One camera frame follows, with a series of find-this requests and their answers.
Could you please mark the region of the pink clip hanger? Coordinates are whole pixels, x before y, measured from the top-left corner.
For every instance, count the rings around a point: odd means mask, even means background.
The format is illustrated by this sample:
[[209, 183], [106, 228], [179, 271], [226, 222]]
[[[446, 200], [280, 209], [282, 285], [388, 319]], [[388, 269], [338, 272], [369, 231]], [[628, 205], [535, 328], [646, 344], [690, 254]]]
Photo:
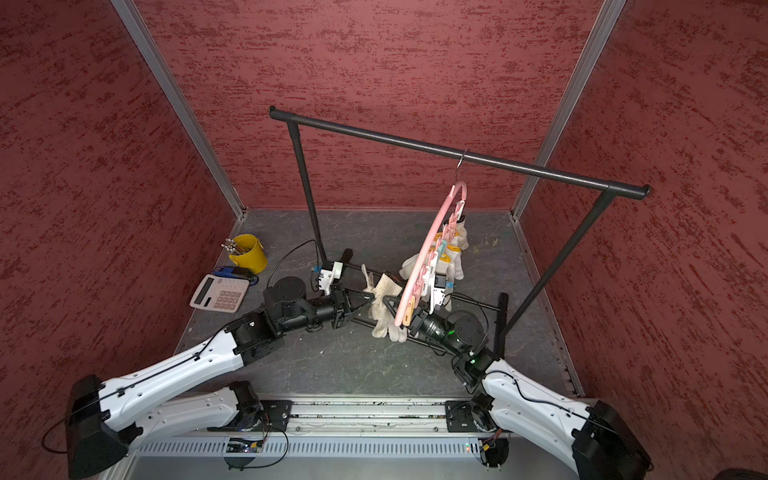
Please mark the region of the pink clip hanger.
[[454, 182], [438, 210], [422, 243], [394, 316], [396, 327], [410, 325], [413, 313], [421, 301], [424, 286], [435, 276], [433, 262], [437, 262], [455, 234], [454, 224], [463, 214], [467, 199], [467, 185], [455, 175]]

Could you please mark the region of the white work glove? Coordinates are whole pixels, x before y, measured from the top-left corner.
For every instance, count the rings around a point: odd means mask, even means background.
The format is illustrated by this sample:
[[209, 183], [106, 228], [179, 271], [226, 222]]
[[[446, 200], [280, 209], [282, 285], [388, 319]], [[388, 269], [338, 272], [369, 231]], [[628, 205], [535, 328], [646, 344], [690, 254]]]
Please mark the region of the white work glove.
[[461, 249], [454, 245], [446, 246], [439, 258], [436, 270], [439, 274], [444, 274], [450, 282], [462, 280], [464, 271]]

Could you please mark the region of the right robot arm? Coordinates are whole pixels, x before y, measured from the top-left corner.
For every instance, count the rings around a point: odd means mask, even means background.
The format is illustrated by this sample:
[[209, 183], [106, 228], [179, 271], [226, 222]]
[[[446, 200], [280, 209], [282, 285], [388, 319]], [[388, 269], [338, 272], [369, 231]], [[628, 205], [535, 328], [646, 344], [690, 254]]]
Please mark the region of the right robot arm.
[[478, 428], [519, 435], [581, 479], [643, 479], [652, 470], [650, 455], [613, 407], [560, 395], [514, 369], [487, 347], [474, 314], [418, 309], [399, 326], [452, 356]]

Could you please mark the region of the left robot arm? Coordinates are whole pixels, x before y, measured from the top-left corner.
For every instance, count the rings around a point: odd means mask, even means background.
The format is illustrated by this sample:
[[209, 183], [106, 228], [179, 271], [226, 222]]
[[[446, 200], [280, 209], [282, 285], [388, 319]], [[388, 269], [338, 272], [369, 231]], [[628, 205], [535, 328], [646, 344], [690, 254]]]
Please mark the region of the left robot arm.
[[338, 284], [310, 299], [298, 277], [279, 280], [263, 298], [257, 309], [180, 354], [122, 377], [87, 375], [76, 381], [63, 419], [68, 477], [97, 475], [152, 437], [244, 428], [259, 405], [248, 383], [187, 399], [182, 394], [269, 355], [291, 331], [314, 332], [326, 324], [338, 328], [374, 300], [371, 293]]

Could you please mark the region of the yellow cup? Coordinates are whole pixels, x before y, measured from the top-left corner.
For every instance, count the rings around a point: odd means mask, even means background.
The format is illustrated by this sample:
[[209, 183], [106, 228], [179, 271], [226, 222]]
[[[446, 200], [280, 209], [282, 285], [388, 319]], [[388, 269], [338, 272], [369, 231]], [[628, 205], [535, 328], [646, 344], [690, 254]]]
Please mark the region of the yellow cup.
[[268, 260], [260, 240], [252, 234], [241, 234], [227, 238], [222, 243], [230, 261], [239, 268], [244, 268], [253, 274], [265, 270]]

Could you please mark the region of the blue stapler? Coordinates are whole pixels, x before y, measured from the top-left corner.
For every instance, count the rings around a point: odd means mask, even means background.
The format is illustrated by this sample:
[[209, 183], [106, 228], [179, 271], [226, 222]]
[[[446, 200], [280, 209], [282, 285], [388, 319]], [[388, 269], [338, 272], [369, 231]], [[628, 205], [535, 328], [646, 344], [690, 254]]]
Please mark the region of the blue stapler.
[[212, 274], [216, 277], [246, 280], [251, 286], [259, 282], [259, 277], [247, 268], [237, 266], [222, 266], [216, 268]]

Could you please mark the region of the pink calculator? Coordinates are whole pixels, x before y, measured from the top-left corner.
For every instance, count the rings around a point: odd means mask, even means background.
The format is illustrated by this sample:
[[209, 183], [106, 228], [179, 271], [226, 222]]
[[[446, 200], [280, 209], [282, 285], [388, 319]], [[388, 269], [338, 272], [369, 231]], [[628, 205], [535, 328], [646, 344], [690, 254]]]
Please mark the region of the pink calculator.
[[208, 274], [192, 295], [189, 306], [204, 311], [235, 313], [249, 286], [247, 280]]

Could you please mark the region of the right controller board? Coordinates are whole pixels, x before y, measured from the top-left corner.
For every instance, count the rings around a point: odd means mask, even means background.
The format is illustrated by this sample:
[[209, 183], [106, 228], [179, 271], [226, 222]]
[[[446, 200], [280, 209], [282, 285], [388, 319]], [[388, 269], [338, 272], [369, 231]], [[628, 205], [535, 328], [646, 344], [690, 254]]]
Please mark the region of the right controller board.
[[509, 440], [488, 438], [480, 441], [480, 463], [487, 468], [500, 469], [509, 456]]

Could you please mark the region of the controller board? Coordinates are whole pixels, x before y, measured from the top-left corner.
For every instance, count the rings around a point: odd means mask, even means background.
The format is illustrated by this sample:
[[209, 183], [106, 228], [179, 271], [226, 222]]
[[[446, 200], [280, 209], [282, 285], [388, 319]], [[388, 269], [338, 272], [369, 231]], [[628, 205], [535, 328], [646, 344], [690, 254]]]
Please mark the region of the controller board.
[[259, 454], [264, 446], [264, 440], [230, 438], [226, 452], [229, 454]]
[[509, 440], [488, 438], [480, 441], [480, 463], [487, 468], [500, 469], [509, 456]]

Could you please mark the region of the left controller board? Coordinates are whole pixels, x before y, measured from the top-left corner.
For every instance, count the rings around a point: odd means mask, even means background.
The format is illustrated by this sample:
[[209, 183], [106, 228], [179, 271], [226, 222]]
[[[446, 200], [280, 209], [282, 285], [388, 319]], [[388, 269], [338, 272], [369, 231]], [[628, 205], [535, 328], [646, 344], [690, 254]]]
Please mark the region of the left controller board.
[[226, 452], [229, 454], [259, 454], [264, 446], [264, 440], [230, 438]]

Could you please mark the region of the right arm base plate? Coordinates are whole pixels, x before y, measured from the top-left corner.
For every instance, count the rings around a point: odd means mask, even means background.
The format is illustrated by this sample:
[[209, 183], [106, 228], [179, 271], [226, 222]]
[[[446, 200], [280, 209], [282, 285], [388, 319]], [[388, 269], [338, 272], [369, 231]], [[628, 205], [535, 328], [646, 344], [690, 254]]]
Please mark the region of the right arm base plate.
[[494, 417], [499, 412], [495, 405], [473, 400], [447, 400], [444, 403], [445, 421], [450, 433], [476, 434], [490, 437], [498, 430], [502, 436], [520, 437], [509, 425], [502, 426]]

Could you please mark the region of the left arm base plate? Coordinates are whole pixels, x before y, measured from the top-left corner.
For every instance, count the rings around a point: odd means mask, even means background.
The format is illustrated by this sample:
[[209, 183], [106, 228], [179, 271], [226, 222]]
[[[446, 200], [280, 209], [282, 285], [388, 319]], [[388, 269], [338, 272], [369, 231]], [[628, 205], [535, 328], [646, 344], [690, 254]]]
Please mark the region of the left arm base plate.
[[263, 400], [259, 404], [238, 406], [235, 417], [209, 432], [262, 432], [271, 428], [285, 431], [294, 403], [291, 400]]

